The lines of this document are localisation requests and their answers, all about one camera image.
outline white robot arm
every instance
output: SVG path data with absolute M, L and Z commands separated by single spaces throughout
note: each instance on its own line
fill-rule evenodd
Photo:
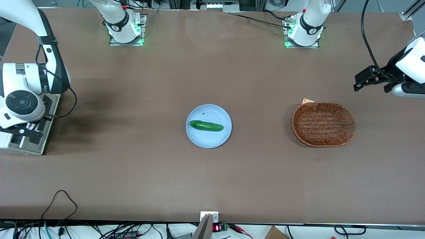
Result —
M 382 69 L 371 65 L 355 76 L 354 91 L 367 85 L 388 83 L 384 92 L 398 97 L 425 98 L 425 35 L 414 37 Z
M 45 107 L 38 95 L 61 94 L 70 87 L 71 79 L 46 15 L 31 0 L 0 0 L 0 17 L 32 30 L 46 57 L 46 63 L 41 64 L 3 64 L 0 97 L 4 106 L 0 108 L 0 129 L 5 129 L 42 119 Z
M 138 37 L 140 30 L 140 13 L 123 8 L 114 0 L 90 0 L 102 14 L 109 34 L 119 43 L 129 43 Z
M 320 37 L 331 10 L 329 0 L 309 0 L 305 11 L 295 15 L 296 23 L 288 37 L 300 46 L 313 45 Z

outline wire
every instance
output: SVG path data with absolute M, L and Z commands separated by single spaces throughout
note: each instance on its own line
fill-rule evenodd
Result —
M 69 239 L 72 239 L 71 234 L 69 234 L 68 228 L 66 227 L 66 224 L 65 224 L 65 231 L 66 231 L 66 234 L 68 234 Z
M 251 239 L 254 239 L 251 235 L 249 235 L 249 234 L 248 234 L 248 233 L 246 233 L 246 232 L 243 232 L 242 234 L 244 234 L 244 235 L 247 235 L 247 236 L 251 237 Z
M 29 228 L 29 230 L 28 230 L 28 231 L 25 229 L 25 236 L 24 236 L 24 238 L 23 238 L 23 239 L 26 239 L 26 237 L 27 237 L 28 233 L 31 231 L 31 229 L 34 227 L 34 225 L 35 225 L 35 222 L 32 224 L 32 226 Z
M 337 230 L 337 228 L 341 228 L 341 229 L 344 231 L 344 233 L 339 232 L 339 231 Z M 346 237 L 347 237 L 347 239 L 349 239 L 349 238 L 348 238 L 348 236 L 349 236 L 349 235 L 350 235 L 350 236 L 360 236 L 360 235 L 365 234 L 365 233 L 366 233 L 366 227 L 362 227 L 362 228 L 363 228 L 363 230 L 364 230 L 364 231 L 362 231 L 362 232 L 360 232 L 360 233 L 347 233 L 347 231 L 345 230 L 345 228 L 344 228 L 343 226 L 341 226 L 341 225 L 335 225 L 334 230 L 335 230 L 335 232 L 336 232 L 336 233 L 338 233 L 339 235 L 346 236 Z
M 64 220 L 67 220 L 69 217 L 71 217 L 72 215 L 74 215 L 74 213 L 76 213 L 77 212 L 77 210 L 78 210 L 78 206 L 77 206 L 77 204 L 74 202 L 74 200 L 72 200 L 72 198 L 68 195 L 68 193 L 65 191 L 65 190 L 58 190 L 55 194 L 54 194 L 54 196 L 53 196 L 53 199 L 52 199 L 52 201 L 50 202 L 50 204 L 49 204 L 49 206 L 46 208 L 46 210 L 44 210 L 44 212 L 43 212 L 43 214 L 41 214 L 41 219 L 42 220 L 44 220 L 44 218 L 43 218 L 43 216 L 44 216 L 44 214 L 50 209 L 50 207 L 52 206 L 52 204 L 53 204 L 53 201 L 54 201 L 54 199 L 56 198 L 56 196 L 58 195 L 58 193 L 60 193 L 60 192 L 64 192 L 65 194 L 66 194 L 66 196 L 68 197 L 68 199 L 74 204 L 74 206 L 75 206 L 75 210 L 74 210 L 74 212 L 73 213 L 71 213 L 69 216 L 67 216 L 66 218 L 64 218 Z
M 146 8 L 146 7 L 142 7 L 142 6 L 140 6 L 140 4 L 138 4 L 138 3 L 136 3 L 136 1 L 133 1 L 133 3 L 135 3 L 138 7 L 140 7 L 140 8 Z
M 159 235 L 161 236 L 161 239 L 163 239 L 162 234 L 153 226 L 153 224 L 151 224 L 151 225 L 152 225 L 152 228 L 159 233 Z
M 244 18 L 251 19 L 251 20 L 254 20 L 254 21 L 257 21 L 257 22 L 261 22 L 261 23 L 264 23 L 264 24 L 269 24 L 269 25 L 272 25 L 272 26 L 278 26 L 278 27 L 283 27 L 283 28 L 287 28 L 287 29 L 291 28 L 290 26 L 279 25 L 279 24 L 276 24 L 276 23 L 269 23 L 269 22 L 266 22 L 266 21 L 263 21 L 263 20 L 259 20 L 259 19 L 255 19 L 255 18 L 252 18 L 252 17 L 239 15 L 239 14 L 230 13 L 230 15 L 234 15 L 234 16 L 238 16 L 238 17 L 244 17 Z
M 69 85 L 69 83 L 67 83 L 67 82 L 65 82 L 64 80 L 62 80 L 62 78 L 60 78 L 59 76 L 57 76 L 55 73 L 53 73 L 53 72 L 51 72 L 51 71 L 49 71 L 46 67 L 44 67 L 44 66 L 42 66 L 39 62 L 38 62 L 38 55 L 40 54 L 40 49 L 41 49 L 41 45 L 38 45 L 38 50 L 37 50 L 37 53 L 35 54 L 35 63 L 37 64 L 37 66 L 39 66 L 39 67 L 41 67 L 42 69 L 44 69 L 44 70 L 46 70 L 46 72 L 48 72 L 48 73 L 50 73 L 50 74 L 52 74 L 54 77 L 56 77 L 58 80 L 60 80 L 60 82 L 64 85 L 64 86 L 66 86 L 71 92 L 72 92 L 72 94 L 74 95 L 74 98 L 75 98 L 75 102 L 74 102 L 74 105 L 72 106 L 72 108 L 71 108 L 71 110 L 68 112 L 68 113 L 66 113 L 66 114 L 64 114 L 64 115 L 62 115 L 62 116 L 57 116 L 57 115 L 51 115 L 52 117 L 56 117 L 56 118 L 62 118 L 62 117 L 65 117 L 65 116 L 67 116 L 67 115 L 69 115 L 74 109 L 75 109 L 75 106 L 77 105 L 77 94 L 75 93 L 75 91 L 71 88 L 71 86 Z
M 376 61 L 376 59 L 375 59 L 375 56 L 373 55 L 373 53 L 372 53 L 372 49 L 371 49 L 371 47 L 370 47 L 370 45 L 369 45 L 369 43 L 368 43 L 368 40 L 366 39 L 366 35 L 365 35 L 365 27 L 364 27 L 364 21 L 365 21 L 365 12 L 366 12 L 366 7 L 368 6 L 368 3 L 369 3 L 369 0 L 366 0 L 365 1 L 365 5 L 363 6 L 363 10 L 362 10 L 362 16 L 361 16 L 361 19 L 360 19 L 360 27 L 361 27 L 361 30 L 362 30 L 362 37 L 363 37 L 363 40 L 364 40 L 364 42 L 365 42 L 365 44 L 366 44 L 366 47 L 367 47 L 367 49 L 368 49 L 368 52 L 369 52 L 369 55 L 371 56 L 371 58 L 372 58 L 372 61 L 373 61 L 373 64 L 375 65 L 375 67 L 376 67 L 376 70 L 379 72 L 379 73 L 381 73 L 382 74 L 382 76 L 384 76 L 385 78 L 387 78 L 388 80 L 395 80 L 394 78 L 391 78 L 391 77 L 389 77 L 389 76 L 387 76 L 385 73 L 384 73 L 384 71 L 378 66 L 378 62 Z
M 44 221 L 44 230 L 46 231 L 47 237 L 49 239 L 53 239 L 52 236 L 50 236 L 49 230 L 47 230 L 47 222 L 46 221 Z
M 153 16 L 155 16 L 156 14 L 158 14 L 159 9 L 161 7 L 163 7 L 163 6 L 158 7 L 158 9 L 152 14 L 152 16 L 144 24 L 142 24 L 142 25 L 146 25 L 152 19 Z
M 291 234 L 291 230 L 290 230 L 290 228 L 289 228 L 289 225 L 286 225 L 286 228 L 288 229 L 289 237 L 290 237 L 291 239 L 294 239 L 294 238 L 292 237 L 292 234 Z
M 265 11 L 265 12 L 268 12 L 268 13 L 270 13 L 272 16 L 274 16 L 275 18 L 277 18 L 277 19 L 279 19 L 279 20 L 285 20 L 287 17 L 291 17 L 291 15 L 289 15 L 289 16 L 286 16 L 286 17 L 279 17 L 278 15 L 276 15 L 274 12 L 272 12 L 272 11 L 270 11 L 270 10 L 263 10 L 263 11 Z
M 127 6 L 129 6 L 129 7 L 132 7 L 132 8 L 138 8 L 138 7 L 141 7 L 140 5 L 137 7 L 137 6 L 134 6 L 134 5 L 130 5 L 130 4 L 126 4 Z

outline wicker basket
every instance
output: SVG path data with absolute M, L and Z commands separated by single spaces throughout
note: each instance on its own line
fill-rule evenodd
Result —
M 292 116 L 295 135 L 312 147 L 338 147 L 353 139 L 356 125 L 351 113 L 333 102 L 308 102 Z

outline green cucumber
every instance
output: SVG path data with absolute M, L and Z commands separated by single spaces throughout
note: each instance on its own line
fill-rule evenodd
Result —
M 190 126 L 194 127 L 195 129 L 198 129 L 198 130 L 206 130 L 206 131 L 214 131 L 214 132 L 218 132 L 218 131 L 223 130 L 222 125 L 214 124 L 214 123 L 210 123 L 210 122 L 204 122 L 204 121 L 200 121 L 200 120 L 192 120 L 190 122 Z

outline plate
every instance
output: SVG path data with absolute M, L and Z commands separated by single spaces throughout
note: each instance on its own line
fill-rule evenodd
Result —
M 215 123 L 223 126 L 219 132 L 198 130 L 190 126 L 192 120 Z M 218 105 L 201 105 L 194 109 L 186 121 L 186 133 L 189 139 L 199 147 L 215 148 L 222 145 L 232 132 L 232 120 L 229 114 Z

